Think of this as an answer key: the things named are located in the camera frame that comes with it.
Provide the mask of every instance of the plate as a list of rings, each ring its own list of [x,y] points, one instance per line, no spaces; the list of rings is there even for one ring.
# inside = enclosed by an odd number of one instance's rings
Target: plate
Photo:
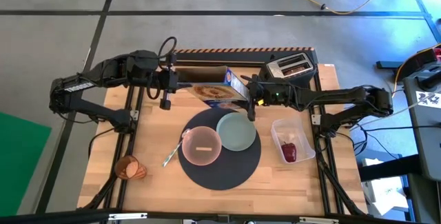
[[[237,112],[223,116],[216,131],[221,137],[222,146],[234,152],[249,148],[256,138],[254,124],[244,114]]]

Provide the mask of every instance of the sticker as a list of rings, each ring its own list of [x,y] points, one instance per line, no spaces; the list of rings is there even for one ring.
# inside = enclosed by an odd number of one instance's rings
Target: sticker
[[[429,97],[428,99],[423,100],[425,97],[429,96],[430,94],[433,94],[433,96]],[[441,108],[441,94],[439,93],[431,93],[431,92],[416,92],[416,99],[417,101],[423,100],[418,105],[421,106],[427,106],[432,108]]]

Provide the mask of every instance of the pink bowl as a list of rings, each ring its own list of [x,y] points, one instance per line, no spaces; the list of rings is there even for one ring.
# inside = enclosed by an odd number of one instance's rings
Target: pink bowl
[[[209,127],[196,127],[184,134],[182,152],[194,165],[209,165],[221,153],[222,141],[218,133]]]

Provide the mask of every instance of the wooden board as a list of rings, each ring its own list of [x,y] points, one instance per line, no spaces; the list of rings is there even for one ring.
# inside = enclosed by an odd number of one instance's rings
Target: wooden board
[[[232,68],[236,75],[257,73],[257,68]],[[338,89],[333,65],[319,65],[323,90]],[[112,88],[107,91],[105,106],[123,108],[127,90]],[[167,165],[161,164],[176,147],[185,124],[197,113],[208,108],[185,90],[172,96],[172,109],[161,110],[158,100],[144,98],[137,130],[134,156],[147,167],[142,180],[129,181],[123,209],[153,212],[193,212],[230,214],[305,214],[323,215],[320,182],[315,159],[295,165],[286,165],[277,153],[271,137],[271,125],[276,119],[301,118],[307,139],[312,144],[308,111],[297,112],[282,106],[257,107],[255,126],[262,143],[262,155],[254,174],[242,185],[231,190],[207,190],[191,181],[175,156]],[[328,112],[342,110],[341,105],[327,106]],[[110,127],[99,125],[97,132]],[[97,138],[92,148],[78,206],[87,204],[107,180],[112,163],[117,134]],[[351,141],[343,136],[333,139],[338,177],[342,186],[357,206],[366,211],[360,177]],[[334,202],[328,185],[330,201]],[[114,190],[112,202],[116,201]]]

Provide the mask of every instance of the black and yellow striped tape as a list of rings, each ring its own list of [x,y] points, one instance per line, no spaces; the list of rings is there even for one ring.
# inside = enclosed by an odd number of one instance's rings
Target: black and yellow striped tape
[[[282,51],[312,51],[314,48],[225,48],[225,49],[180,49],[175,53],[197,53],[197,52],[282,52]]]

